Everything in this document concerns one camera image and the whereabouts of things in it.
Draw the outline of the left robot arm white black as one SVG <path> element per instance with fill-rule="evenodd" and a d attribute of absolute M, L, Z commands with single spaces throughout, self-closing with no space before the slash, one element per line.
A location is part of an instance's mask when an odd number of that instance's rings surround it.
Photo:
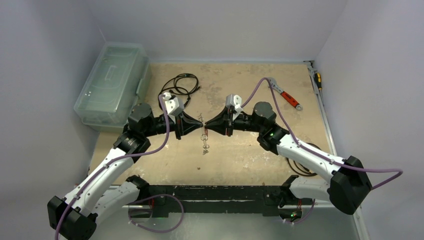
<path fill-rule="evenodd" d="M 200 129 L 203 123 L 184 112 L 176 101 L 169 100 L 164 113 L 153 115 L 147 103 L 136 105 L 128 116 L 123 133 L 113 144 L 107 156 L 76 188 L 64 197 L 54 196 L 47 204 L 54 238 L 88 240 L 97 226 L 124 205 L 142 205 L 152 199 L 149 184 L 137 175 L 130 176 L 115 190 L 112 183 L 142 156 L 149 155 L 150 136 L 175 132 L 176 138 Z"/>

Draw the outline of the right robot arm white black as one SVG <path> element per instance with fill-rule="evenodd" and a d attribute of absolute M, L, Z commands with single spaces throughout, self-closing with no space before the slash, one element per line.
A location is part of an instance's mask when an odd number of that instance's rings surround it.
<path fill-rule="evenodd" d="M 371 181 L 358 158 L 344 159 L 294 140 L 287 129 L 276 123 L 277 114 L 270 103 L 256 103 L 252 114 L 236 109 L 235 106 L 225 106 L 206 122 L 205 128 L 228 137 L 235 130 L 256 132 L 257 141 L 264 150 L 291 159 L 321 177 L 312 180 L 296 177 L 280 191 L 284 202 L 292 204 L 302 198 L 328 201 L 341 212 L 353 215 L 372 190 Z"/>

